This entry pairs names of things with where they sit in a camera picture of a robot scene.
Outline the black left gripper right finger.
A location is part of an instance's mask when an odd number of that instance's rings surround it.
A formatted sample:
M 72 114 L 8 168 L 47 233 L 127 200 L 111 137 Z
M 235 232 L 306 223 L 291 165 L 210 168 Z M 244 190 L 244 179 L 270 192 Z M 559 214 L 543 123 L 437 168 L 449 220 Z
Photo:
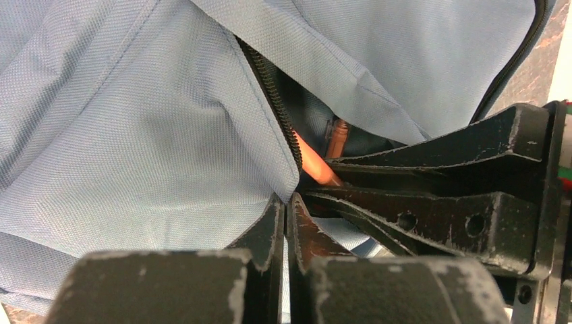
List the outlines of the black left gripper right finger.
M 323 232 L 302 198 L 287 205 L 293 323 L 508 323 L 491 274 L 473 259 L 364 259 Z

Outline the orange pencil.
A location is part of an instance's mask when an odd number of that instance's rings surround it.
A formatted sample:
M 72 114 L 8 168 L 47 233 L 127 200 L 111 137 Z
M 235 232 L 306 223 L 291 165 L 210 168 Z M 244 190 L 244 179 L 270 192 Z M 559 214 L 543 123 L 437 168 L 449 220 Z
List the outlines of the orange pencil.
M 351 126 L 343 119 L 336 119 L 333 122 L 325 154 L 327 159 L 339 158 L 343 155 L 350 128 Z
M 325 160 L 297 132 L 294 136 L 302 156 L 302 169 L 320 185 L 342 186 L 343 182 Z

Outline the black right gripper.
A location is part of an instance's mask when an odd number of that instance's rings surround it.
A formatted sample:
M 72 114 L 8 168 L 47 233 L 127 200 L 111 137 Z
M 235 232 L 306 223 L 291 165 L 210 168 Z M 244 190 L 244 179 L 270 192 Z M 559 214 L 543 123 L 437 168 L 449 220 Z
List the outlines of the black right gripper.
M 565 323 L 569 204 L 559 163 L 566 118 L 567 102 L 516 103 L 429 141 L 332 159 L 354 188 L 315 188 L 302 198 L 312 215 L 344 218 L 397 254 L 474 257 L 523 275 L 510 322 Z M 510 194 L 529 197 L 541 187 L 536 222 L 537 206 Z

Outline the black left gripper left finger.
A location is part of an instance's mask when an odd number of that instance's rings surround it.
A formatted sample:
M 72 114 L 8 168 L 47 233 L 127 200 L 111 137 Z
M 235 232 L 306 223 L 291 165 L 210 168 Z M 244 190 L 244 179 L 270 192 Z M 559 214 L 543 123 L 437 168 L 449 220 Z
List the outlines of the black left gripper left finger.
M 284 206 L 222 250 L 87 254 L 65 279 L 47 323 L 279 323 Z

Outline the blue student backpack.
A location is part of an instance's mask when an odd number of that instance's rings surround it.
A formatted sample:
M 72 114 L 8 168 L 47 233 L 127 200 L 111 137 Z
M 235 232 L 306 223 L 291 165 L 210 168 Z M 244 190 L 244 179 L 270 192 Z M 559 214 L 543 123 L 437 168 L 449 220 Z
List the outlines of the blue student backpack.
M 303 176 L 241 43 L 319 153 L 458 130 L 553 1 L 2 1 L 1 301 L 45 314 L 97 250 L 219 249 Z

